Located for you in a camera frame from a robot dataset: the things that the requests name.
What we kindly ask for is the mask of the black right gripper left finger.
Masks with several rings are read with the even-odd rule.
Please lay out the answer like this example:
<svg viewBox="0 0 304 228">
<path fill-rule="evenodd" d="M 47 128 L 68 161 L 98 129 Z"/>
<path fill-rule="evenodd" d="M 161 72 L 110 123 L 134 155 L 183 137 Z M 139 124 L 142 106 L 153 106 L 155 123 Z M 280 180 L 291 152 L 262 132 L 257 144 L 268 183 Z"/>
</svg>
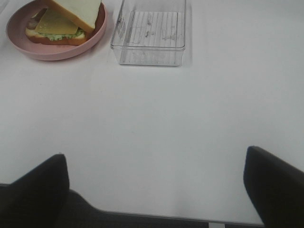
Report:
<svg viewBox="0 0 304 228">
<path fill-rule="evenodd" d="M 0 187 L 2 228 L 52 228 L 69 193 L 66 158 L 56 154 Z"/>
</svg>

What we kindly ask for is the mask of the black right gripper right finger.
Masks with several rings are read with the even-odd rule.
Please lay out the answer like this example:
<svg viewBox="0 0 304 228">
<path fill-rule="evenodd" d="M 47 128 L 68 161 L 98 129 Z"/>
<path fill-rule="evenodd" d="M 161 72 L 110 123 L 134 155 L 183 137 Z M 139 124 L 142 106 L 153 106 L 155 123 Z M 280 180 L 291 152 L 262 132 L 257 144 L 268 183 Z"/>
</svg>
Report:
<svg viewBox="0 0 304 228">
<path fill-rule="evenodd" d="M 304 173 L 270 152 L 249 146 L 243 182 L 266 228 L 304 226 Z"/>
</svg>

